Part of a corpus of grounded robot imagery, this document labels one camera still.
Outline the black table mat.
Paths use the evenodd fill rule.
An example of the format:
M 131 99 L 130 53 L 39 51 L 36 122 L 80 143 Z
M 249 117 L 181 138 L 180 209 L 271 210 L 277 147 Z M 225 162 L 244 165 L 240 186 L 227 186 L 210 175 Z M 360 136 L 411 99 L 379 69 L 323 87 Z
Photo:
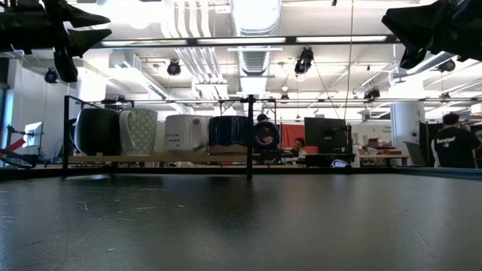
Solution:
M 482 181 L 94 175 L 0 183 L 0 271 L 482 271 Z

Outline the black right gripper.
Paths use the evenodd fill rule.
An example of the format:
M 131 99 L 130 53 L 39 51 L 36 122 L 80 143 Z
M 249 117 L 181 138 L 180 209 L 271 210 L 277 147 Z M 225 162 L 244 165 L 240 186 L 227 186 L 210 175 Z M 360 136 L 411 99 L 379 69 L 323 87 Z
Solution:
M 436 0 L 430 5 L 389 8 L 382 24 L 405 46 L 399 66 L 412 69 L 431 52 L 445 51 L 458 61 L 482 62 L 482 0 Z

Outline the wooden shelf with black posts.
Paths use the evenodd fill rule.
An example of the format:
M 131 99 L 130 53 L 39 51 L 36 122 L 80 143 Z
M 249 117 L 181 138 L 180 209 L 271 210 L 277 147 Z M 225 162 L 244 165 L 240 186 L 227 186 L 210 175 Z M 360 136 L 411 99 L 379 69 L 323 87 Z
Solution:
M 115 175 L 115 174 L 181 174 L 180 168 L 123 168 L 121 163 L 243 163 L 243 167 L 230 168 L 224 166 L 219 170 L 222 175 L 242 175 L 248 181 L 253 179 L 253 145 L 248 145 L 247 155 L 240 156 L 198 156 L 189 157 L 186 155 L 162 152 L 155 155 L 142 156 L 71 156 L 67 150 L 63 150 L 63 163 L 60 170 L 62 178 L 81 176 L 81 175 Z

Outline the white mug with green inside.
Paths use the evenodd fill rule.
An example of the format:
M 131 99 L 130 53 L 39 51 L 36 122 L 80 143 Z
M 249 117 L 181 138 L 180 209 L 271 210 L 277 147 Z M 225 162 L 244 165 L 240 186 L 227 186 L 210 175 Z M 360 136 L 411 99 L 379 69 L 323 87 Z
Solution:
M 174 154 L 203 156 L 208 151 L 208 131 L 206 117 L 170 115 L 165 122 L 164 150 Z

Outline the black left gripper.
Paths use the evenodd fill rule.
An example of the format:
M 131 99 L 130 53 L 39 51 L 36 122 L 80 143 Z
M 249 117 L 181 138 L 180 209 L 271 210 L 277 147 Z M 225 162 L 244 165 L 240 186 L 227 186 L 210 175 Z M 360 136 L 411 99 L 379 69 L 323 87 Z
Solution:
M 67 20 L 75 27 L 97 26 L 110 19 L 66 5 Z M 78 31 L 66 29 L 63 19 L 52 17 L 39 0 L 0 0 L 0 53 L 68 47 L 70 56 L 82 57 L 91 47 L 108 37 L 110 29 Z

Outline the black aluminium table frame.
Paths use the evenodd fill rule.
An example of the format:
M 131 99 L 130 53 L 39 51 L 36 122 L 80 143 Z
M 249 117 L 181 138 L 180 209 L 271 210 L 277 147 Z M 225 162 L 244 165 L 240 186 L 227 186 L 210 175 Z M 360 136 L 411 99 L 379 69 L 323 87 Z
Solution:
M 420 175 L 439 178 L 455 178 L 482 181 L 482 169 L 448 169 L 424 167 L 377 167 L 377 168 L 112 168 L 80 167 L 47 169 L 0 169 L 0 181 L 34 178 L 75 177 L 87 175 Z

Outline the black monitor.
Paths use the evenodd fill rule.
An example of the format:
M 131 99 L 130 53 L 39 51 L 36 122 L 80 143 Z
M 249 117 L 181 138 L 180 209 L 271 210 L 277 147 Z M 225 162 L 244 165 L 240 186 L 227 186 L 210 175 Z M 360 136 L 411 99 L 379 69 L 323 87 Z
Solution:
M 348 148 L 346 122 L 341 119 L 305 117 L 305 142 L 319 154 L 345 154 Z

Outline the silver ceiling air duct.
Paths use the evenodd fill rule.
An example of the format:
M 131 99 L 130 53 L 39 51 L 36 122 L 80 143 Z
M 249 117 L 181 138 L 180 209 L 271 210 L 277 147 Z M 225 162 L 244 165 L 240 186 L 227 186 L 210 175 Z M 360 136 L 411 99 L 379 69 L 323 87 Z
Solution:
M 229 0 L 233 35 L 262 37 L 279 34 L 282 0 Z M 272 53 L 268 46 L 254 46 L 238 53 L 240 89 L 245 95 L 261 95 L 266 90 Z

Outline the white monitor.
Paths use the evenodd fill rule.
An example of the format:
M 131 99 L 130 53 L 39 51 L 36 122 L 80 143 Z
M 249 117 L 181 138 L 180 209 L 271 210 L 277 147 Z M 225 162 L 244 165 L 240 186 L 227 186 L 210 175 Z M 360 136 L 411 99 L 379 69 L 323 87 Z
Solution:
M 23 134 L 24 148 L 41 147 L 41 140 L 43 135 L 43 122 L 36 122 L 26 124 Z

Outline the red partition panel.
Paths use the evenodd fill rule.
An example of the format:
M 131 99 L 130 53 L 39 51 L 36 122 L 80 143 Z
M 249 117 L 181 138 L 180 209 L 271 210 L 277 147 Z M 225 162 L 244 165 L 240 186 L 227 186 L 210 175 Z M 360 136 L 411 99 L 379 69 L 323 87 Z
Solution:
M 304 140 L 304 150 L 308 154 L 317 154 L 318 148 L 309 145 L 305 136 L 305 126 L 301 124 L 282 123 L 280 126 L 281 148 L 292 148 L 296 139 Z

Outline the wooden desk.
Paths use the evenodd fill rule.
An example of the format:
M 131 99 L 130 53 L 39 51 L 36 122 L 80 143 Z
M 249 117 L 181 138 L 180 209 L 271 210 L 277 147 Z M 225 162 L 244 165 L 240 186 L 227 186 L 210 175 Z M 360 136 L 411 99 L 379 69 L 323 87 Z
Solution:
M 363 154 L 359 156 L 360 167 L 406 166 L 408 155 L 402 154 Z

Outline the dark teal round mug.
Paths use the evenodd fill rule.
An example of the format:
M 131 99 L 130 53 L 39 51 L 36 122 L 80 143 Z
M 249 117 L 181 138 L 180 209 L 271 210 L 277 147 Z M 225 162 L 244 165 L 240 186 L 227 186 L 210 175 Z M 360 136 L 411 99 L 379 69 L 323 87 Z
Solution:
M 121 154 L 120 113 L 107 108 L 83 108 L 68 122 L 69 143 L 84 156 Z

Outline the grey textured blue rimmed mug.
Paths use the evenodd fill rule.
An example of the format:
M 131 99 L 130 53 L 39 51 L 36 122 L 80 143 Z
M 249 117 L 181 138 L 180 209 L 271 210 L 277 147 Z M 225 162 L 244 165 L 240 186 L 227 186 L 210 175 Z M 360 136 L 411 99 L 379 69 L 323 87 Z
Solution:
M 157 112 L 129 108 L 120 112 L 120 146 L 124 156 L 147 156 L 154 153 Z

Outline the glossy dark blue mug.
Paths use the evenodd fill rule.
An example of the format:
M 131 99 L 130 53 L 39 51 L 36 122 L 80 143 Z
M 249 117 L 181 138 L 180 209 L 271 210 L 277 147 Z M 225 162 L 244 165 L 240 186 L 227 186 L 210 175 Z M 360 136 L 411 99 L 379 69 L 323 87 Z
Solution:
M 219 116 L 209 121 L 209 154 L 241 155 L 252 151 L 271 151 L 279 147 L 280 131 L 277 125 L 262 120 L 252 123 L 249 117 Z

